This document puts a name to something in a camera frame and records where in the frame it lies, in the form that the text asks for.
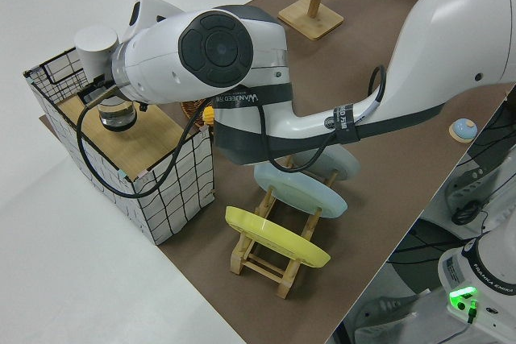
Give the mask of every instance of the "brown mat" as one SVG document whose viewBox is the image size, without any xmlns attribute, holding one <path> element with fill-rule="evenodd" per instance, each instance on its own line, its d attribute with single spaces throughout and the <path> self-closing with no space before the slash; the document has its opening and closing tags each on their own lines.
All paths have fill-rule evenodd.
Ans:
<svg viewBox="0 0 516 344">
<path fill-rule="evenodd" d="M 277 15 L 296 1 L 252 4 Z M 371 71 L 389 63 L 416 1 L 322 0 L 344 23 L 317 42 L 285 27 L 296 113 L 362 100 Z M 224 221 L 225 207 L 253 211 L 263 192 L 251 167 L 231 164 L 217 150 L 215 202 L 160 248 L 246 342 L 324 343 L 466 152 L 467 146 L 448 134 L 449 125 L 464 116 L 482 127 L 505 90 L 510 87 L 473 90 L 429 122 L 349 145 L 362 171 L 335 185 L 349 210 L 338 219 L 322 219 L 312 239 L 331 261 L 322 269 L 302 267 L 286 300 L 275 295 L 271 280 L 247 268 L 241 276 L 229 271 L 238 234 Z M 278 213 L 273 216 L 281 224 L 293 223 L 293 217 L 306 220 L 290 210 Z"/>
</svg>

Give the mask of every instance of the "wire mesh basket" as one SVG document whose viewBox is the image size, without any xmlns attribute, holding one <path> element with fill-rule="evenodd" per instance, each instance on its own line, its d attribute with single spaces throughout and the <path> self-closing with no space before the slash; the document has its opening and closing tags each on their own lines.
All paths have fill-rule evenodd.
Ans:
<svg viewBox="0 0 516 344">
<path fill-rule="evenodd" d="M 141 199 L 127 199 L 105 189 L 89 172 L 77 147 L 75 122 L 60 104 L 88 85 L 74 48 L 24 73 L 56 137 L 63 143 L 75 164 L 104 195 L 109 197 L 155 244 L 176 234 L 195 214 L 214 200 L 214 174 L 208 131 L 192 135 L 177 158 L 164 183 Z M 135 179 L 111 160 L 98 145 L 83 135 L 89 161 L 111 186 L 125 193 L 141 193 L 152 187 L 164 173 L 173 149 L 149 165 Z"/>
</svg>

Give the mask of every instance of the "small round button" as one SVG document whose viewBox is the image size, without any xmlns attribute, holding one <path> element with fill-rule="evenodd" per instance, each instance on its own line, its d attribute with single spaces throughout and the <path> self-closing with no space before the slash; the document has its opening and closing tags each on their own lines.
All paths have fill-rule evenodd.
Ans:
<svg viewBox="0 0 516 344">
<path fill-rule="evenodd" d="M 225 31 L 217 31 L 206 40 L 206 56 L 217 66 L 229 66 L 235 62 L 237 54 L 235 38 Z"/>
</svg>

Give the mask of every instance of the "black cable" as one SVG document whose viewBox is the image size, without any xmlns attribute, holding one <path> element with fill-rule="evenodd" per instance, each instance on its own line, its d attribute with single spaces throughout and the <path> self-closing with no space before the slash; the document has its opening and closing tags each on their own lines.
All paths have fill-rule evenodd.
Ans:
<svg viewBox="0 0 516 344">
<path fill-rule="evenodd" d="M 445 250 L 443 250 L 443 249 L 439 249 L 436 246 L 432 246 L 430 243 L 428 243 L 427 241 L 423 240 L 421 237 L 417 236 L 416 234 L 411 234 L 411 236 L 416 238 L 419 242 L 421 242 L 422 244 L 424 244 L 427 247 L 431 247 L 432 249 L 436 249 L 437 251 L 440 251 L 441 253 L 445 252 Z"/>
<path fill-rule="evenodd" d="M 499 125 L 499 126 L 491 126 L 489 128 L 485 128 L 486 131 L 495 131 L 496 129 L 503 129 L 503 128 L 508 128 L 509 126 L 513 126 L 513 125 L 516 125 L 516 121 L 513 121 L 512 123 L 510 124 L 505 124 L 505 125 Z"/>
<path fill-rule="evenodd" d="M 501 114 L 503 113 L 505 109 L 505 105 L 504 103 L 501 104 L 501 106 L 498 108 L 497 112 L 495 113 L 496 116 L 494 115 L 489 121 L 490 121 L 490 124 L 485 128 L 486 130 L 490 130 L 492 129 L 493 125 L 496 124 L 498 122 L 498 120 L 501 118 Z"/>
<path fill-rule="evenodd" d="M 500 185 L 498 186 L 498 188 L 497 188 L 497 189 L 495 189 L 494 191 L 492 191 L 492 192 L 491 192 L 491 193 L 490 193 L 490 194 L 489 194 L 489 195 L 488 195 L 488 196 L 487 196 L 487 197 L 482 201 L 482 203 L 483 203 L 482 207 L 484 207 L 485 205 L 487 205 L 487 204 L 489 203 L 489 199 L 491 198 L 491 196 L 492 196 L 492 195 L 494 195 L 495 193 L 497 193 L 497 192 L 498 192 L 498 191 L 499 191 L 499 190 L 500 190 L 504 185 L 506 185 L 507 183 L 509 183 L 509 182 L 510 182 L 510 181 L 511 181 L 515 176 L 516 176 L 516 172 L 515 172 L 515 173 L 513 173 L 513 174 L 509 177 L 509 179 L 507 179 L 507 180 L 506 180 L 506 181 L 504 181 L 502 184 L 500 184 Z"/>
<path fill-rule="evenodd" d="M 444 344 L 445 342 L 449 342 L 453 338 L 456 338 L 457 336 L 459 336 L 459 335 L 463 334 L 464 332 L 466 332 L 469 329 L 470 326 L 471 326 L 471 324 L 467 324 L 466 327 L 464 329 L 462 329 L 460 332 L 457 332 L 456 334 L 453 334 L 452 336 L 450 336 L 448 338 L 445 338 L 444 340 L 441 340 L 437 344 Z"/>
<path fill-rule="evenodd" d="M 489 213 L 487 211 L 482 210 L 481 213 L 485 213 L 485 217 L 484 217 L 484 220 L 482 221 L 482 224 L 481 224 L 481 233 L 480 233 L 479 237 L 481 237 L 482 235 L 485 234 L 485 232 L 484 232 L 484 224 L 485 224 L 485 221 L 487 220 L 487 217 L 489 216 Z"/>
<path fill-rule="evenodd" d="M 478 142 L 475 142 L 473 145 L 475 145 L 476 147 L 491 147 L 493 146 L 494 144 L 496 143 L 500 143 L 501 141 L 505 140 L 505 139 L 509 139 L 511 137 L 514 137 L 516 135 L 516 129 L 515 130 L 512 130 L 511 132 L 509 132 L 507 135 L 503 135 L 501 138 L 499 139 L 496 139 L 496 140 L 491 140 L 489 141 L 488 143 L 485 143 L 485 144 L 482 144 L 482 143 L 478 143 Z"/>
<path fill-rule="evenodd" d="M 418 265 L 420 263 L 427 263 L 427 262 L 434 262 L 439 261 L 441 257 L 437 258 L 429 258 L 429 259 L 423 259 L 422 261 L 413 261 L 413 262 L 394 262 L 394 261 L 387 261 L 387 263 L 390 263 L 391 265 Z"/>
<path fill-rule="evenodd" d="M 375 101 L 381 102 L 381 99 L 384 97 L 385 84 L 387 82 L 387 72 L 383 64 L 376 66 L 372 71 L 371 78 L 369 78 L 368 96 L 372 94 L 372 87 L 374 86 L 374 81 L 377 78 L 378 72 L 380 72 L 380 86 Z"/>
<path fill-rule="evenodd" d="M 458 164 L 456 165 L 456 167 L 460 167 L 461 165 L 465 165 L 465 164 L 469 163 L 470 161 L 473 161 L 476 157 L 480 156 L 482 153 L 484 153 L 485 151 L 487 151 L 488 149 L 490 149 L 492 146 L 494 146 L 494 145 L 496 145 L 496 144 L 500 143 L 501 141 L 503 141 L 503 140 L 505 140 L 505 139 L 508 139 L 508 138 L 510 138 L 510 137 L 514 137 L 514 133 L 515 133 L 515 132 L 516 132 L 516 130 L 515 130 L 515 131 L 511 131 L 508 135 L 505 135 L 505 136 L 503 136 L 502 138 L 500 138 L 500 139 L 498 139 L 498 140 L 494 140 L 494 142 L 493 142 L 493 143 L 491 143 L 490 145 L 485 144 L 485 145 L 486 145 L 486 147 L 485 147 L 482 151 L 480 151 L 480 152 L 478 152 L 476 155 L 472 156 L 469 160 L 463 161 L 462 163 L 458 163 Z"/>
<path fill-rule="evenodd" d="M 269 161 L 270 164 L 272 164 L 275 168 L 279 169 L 280 171 L 282 172 L 287 172 L 287 173 L 295 173 L 295 172 L 301 172 L 301 171 L 304 171 L 305 169 L 309 168 L 312 166 L 313 163 L 315 163 L 317 161 L 317 159 L 319 158 L 319 156 L 323 153 L 324 151 L 324 148 L 326 148 L 326 146 L 328 145 L 328 143 L 335 138 L 336 134 L 335 132 L 331 132 L 325 139 L 324 141 L 322 142 L 321 146 L 318 148 L 318 150 L 314 153 L 314 155 L 312 156 L 312 158 L 310 160 L 308 160 L 305 164 L 303 164 L 301 167 L 296 167 L 296 168 L 287 168 L 287 167 L 284 167 L 282 166 L 281 164 L 279 164 L 273 157 L 273 155 L 271 154 L 271 148 L 268 144 L 268 137 L 267 137 L 267 127 L 266 127 L 266 124 L 265 124 L 265 112 L 264 112 L 264 107 L 262 105 L 258 105 L 256 106 L 258 108 L 258 114 L 260 115 L 260 137 L 261 137 L 261 142 L 262 142 L 262 145 L 265 149 L 265 153 L 267 154 L 267 159 Z"/>
<path fill-rule="evenodd" d="M 86 114 L 91 110 L 92 106 L 85 107 L 81 114 L 79 115 L 79 118 L 77 119 L 77 145 L 79 147 L 79 152 L 81 153 L 82 159 L 84 160 L 86 167 L 89 169 L 91 174 L 95 176 L 95 178 L 98 180 L 102 186 L 104 186 L 106 189 L 109 189 L 112 193 L 120 196 L 125 197 L 128 199 L 140 199 L 142 197 L 146 197 L 150 195 L 151 193 L 154 193 L 169 177 L 170 172 L 173 170 L 174 165 L 177 161 L 177 157 L 179 156 L 179 152 L 181 151 L 181 148 L 186 143 L 186 136 L 190 132 L 190 129 L 192 129 L 192 126 L 195 123 L 195 120 L 199 116 L 199 114 L 204 110 L 204 108 L 207 107 L 207 105 L 211 102 L 209 98 L 207 98 L 205 101 L 202 102 L 202 104 L 195 110 L 195 113 L 190 118 L 188 123 L 185 126 L 185 129 L 183 130 L 183 133 L 181 137 L 179 138 L 179 143 L 177 143 L 176 149 L 174 150 L 172 154 L 172 159 L 170 160 L 170 163 L 167 167 L 167 169 L 163 172 L 163 175 L 161 178 L 156 182 L 156 185 L 149 189 L 148 191 L 145 191 L 144 193 L 124 193 L 122 191 L 117 190 L 115 187 L 111 186 L 109 183 L 107 183 L 95 170 L 94 166 L 91 165 L 90 161 L 88 160 L 88 155 L 86 154 L 84 144 L 82 142 L 82 123 L 84 121 L 84 118 Z"/>
</svg>

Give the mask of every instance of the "wooden block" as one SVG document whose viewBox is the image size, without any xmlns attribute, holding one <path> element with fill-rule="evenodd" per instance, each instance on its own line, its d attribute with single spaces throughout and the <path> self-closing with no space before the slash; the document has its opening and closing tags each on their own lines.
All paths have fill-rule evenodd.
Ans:
<svg viewBox="0 0 516 344">
<path fill-rule="evenodd" d="M 78 96 L 58 104 L 72 122 L 77 123 L 83 105 Z M 82 132 L 131 180 L 169 154 L 179 142 L 183 129 L 157 106 L 138 112 L 136 124 L 123 132 L 102 126 L 96 109 L 83 122 Z"/>
<path fill-rule="evenodd" d="M 322 38 L 328 32 L 337 28 L 344 18 L 328 7 L 321 4 L 314 18 L 308 15 L 310 0 L 299 0 L 281 10 L 278 18 L 301 32 L 311 40 Z"/>
</svg>

